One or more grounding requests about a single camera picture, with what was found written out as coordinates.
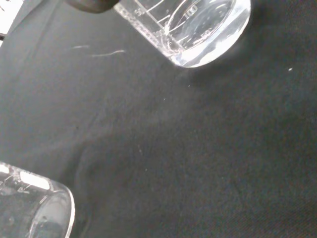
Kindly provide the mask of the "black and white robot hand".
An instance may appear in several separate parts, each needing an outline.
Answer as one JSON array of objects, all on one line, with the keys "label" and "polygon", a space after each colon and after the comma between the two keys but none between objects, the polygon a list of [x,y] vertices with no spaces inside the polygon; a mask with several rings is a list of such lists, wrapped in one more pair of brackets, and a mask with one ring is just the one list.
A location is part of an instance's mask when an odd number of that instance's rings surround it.
[{"label": "black and white robot hand", "polygon": [[65,0],[77,10],[89,13],[103,13],[112,9],[120,0]]}]

